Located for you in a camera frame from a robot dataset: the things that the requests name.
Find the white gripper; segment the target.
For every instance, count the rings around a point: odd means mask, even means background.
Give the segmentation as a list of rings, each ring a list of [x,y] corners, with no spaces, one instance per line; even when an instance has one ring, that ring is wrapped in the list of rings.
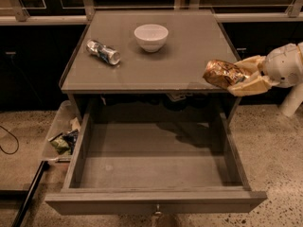
[[[267,76],[261,76],[263,69]],[[303,81],[303,43],[286,44],[265,56],[252,56],[235,63],[249,79],[229,86],[233,96],[254,96],[266,93],[273,86],[289,88]]]

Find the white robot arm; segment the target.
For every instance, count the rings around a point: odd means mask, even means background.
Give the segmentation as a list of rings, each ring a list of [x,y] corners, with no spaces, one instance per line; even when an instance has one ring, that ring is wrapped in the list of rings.
[[[233,96],[266,93],[272,87],[289,88],[303,81],[303,43],[286,44],[267,56],[253,56],[236,62],[252,75],[227,88]]]

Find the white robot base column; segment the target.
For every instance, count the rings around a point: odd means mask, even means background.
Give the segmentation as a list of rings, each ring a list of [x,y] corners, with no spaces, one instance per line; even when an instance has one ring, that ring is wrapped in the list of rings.
[[[289,94],[285,97],[281,105],[279,106],[280,111],[285,116],[292,116],[303,103],[303,83],[295,85]]]

